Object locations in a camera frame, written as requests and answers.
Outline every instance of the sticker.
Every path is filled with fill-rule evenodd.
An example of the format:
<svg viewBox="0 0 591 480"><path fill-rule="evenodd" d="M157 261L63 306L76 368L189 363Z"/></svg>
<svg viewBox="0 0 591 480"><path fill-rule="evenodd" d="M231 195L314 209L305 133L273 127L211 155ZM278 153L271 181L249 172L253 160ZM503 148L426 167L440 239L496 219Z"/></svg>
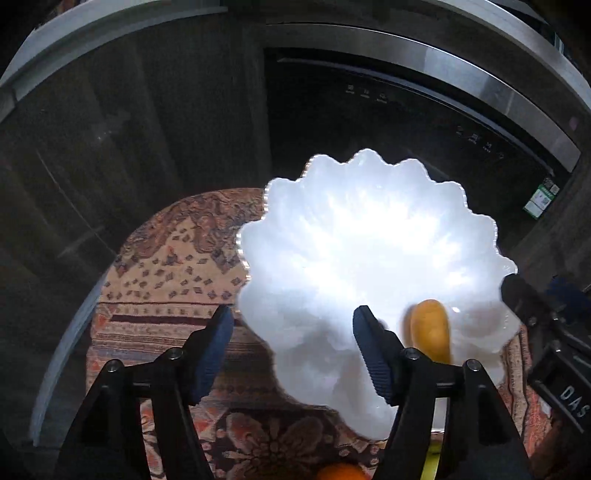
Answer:
<svg viewBox="0 0 591 480"><path fill-rule="evenodd" d="M546 207L550 204L554 195L552 195L546 187L540 185L535 191L534 195L530 199L530 202L534 202L542 211L546 210Z"/></svg>
<svg viewBox="0 0 591 480"><path fill-rule="evenodd" d="M550 193L554 196L560 191L558 185L556 185L551 178L546 177L542 183L544 187L546 187Z"/></svg>
<svg viewBox="0 0 591 480"><path fill-rule="evenodd" d="M542 215L542 210L532 201L527 202L523 209L535 219L540 218L540 215Z"/></svg>
<svg viewBox="0 0 591 480"><path fill-rule="evenodd" d="M538 186L538 189L531 196L530 201L523 207L535 219L540 218L540 215L548 208L550 202L554 200L555 194L548 188L554 190L556 193L560 190L552 180L546 178L544 184Z"/></svg>

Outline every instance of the black appliance door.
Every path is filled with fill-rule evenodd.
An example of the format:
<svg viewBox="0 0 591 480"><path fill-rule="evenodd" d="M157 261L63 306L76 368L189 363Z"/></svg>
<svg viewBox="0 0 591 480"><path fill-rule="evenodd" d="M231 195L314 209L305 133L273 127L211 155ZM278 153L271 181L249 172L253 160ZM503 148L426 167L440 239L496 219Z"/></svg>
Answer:
<svg viewBox="0 0 591 480"><path fill-rule="evenodd" d="M568 172L504 128L426 87L350 64L267 51L272 176L296 179L307 160L347 161L371 148L385 161L417 158L436 181L453 180L475 213L493 217L508 253L535 225L524 207L539 185L555 192Z"/></svg>

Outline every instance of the white bowl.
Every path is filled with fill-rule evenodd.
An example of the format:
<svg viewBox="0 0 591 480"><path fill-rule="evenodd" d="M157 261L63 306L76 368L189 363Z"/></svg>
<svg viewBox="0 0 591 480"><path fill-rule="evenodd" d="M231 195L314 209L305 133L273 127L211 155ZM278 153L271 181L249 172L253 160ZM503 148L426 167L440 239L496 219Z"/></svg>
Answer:
<svg viewBox="0 0 591 480"><path fill-rule="evenodd" d="M368 439L387 438L396 408L375 393L353 311L368 305L409 346L405 314L425 299L447 310L453 362L476 358L503 380L499 353L519 320L499 288L517 268L496 248L494 220L468 209L459 184L372 150L344 164L317 155L300 179L269 182L265 211L236 239L249 273L237 307L292 399L338 411ZM433 427L444 424L440 402Z"/></svg>

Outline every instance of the patterned rug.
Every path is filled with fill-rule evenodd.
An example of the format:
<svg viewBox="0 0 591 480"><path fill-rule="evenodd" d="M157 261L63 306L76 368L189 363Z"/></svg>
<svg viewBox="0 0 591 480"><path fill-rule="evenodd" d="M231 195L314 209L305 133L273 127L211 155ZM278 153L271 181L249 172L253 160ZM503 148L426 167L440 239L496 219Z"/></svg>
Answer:
<svg viewBox="0 0 591 480"><path fill-rule="evenodd" d="M218 305L232 304L246 276L235 235L261 215L262 190L221 190L183 199L138 228L108 272L95 311L87 386L107 360L152 361L181 346ZM525 330L503 359L507 376L500 392L531 454L550 424L525 384L531 363ZM152 477L163 479L149 401L141 412ZM282 397L267 350L239 318L222 372L191 415L217 478L305 479L340 461L359 464L371 477L385 447L355 435L335 413Z"/></svg>

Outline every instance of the orange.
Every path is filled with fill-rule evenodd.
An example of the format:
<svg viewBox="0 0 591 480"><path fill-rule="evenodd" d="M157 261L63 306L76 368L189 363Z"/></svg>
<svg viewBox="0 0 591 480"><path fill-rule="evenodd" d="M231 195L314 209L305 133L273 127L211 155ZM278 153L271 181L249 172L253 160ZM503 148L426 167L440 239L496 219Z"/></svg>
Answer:
<svg viewBox="0 0 591 480"><path fill-rule="evenodd" d="M437 300L424 300L413 308L410 316L410 336L413 346L434 362L452 362L449 321L445 308Z"/></svg>
<svg viewBox="0 0 591 480"><path fill-rule="evenodd" d="M316 480L367 480L367 477L357 465L334 463L321 469Z"/></svg>

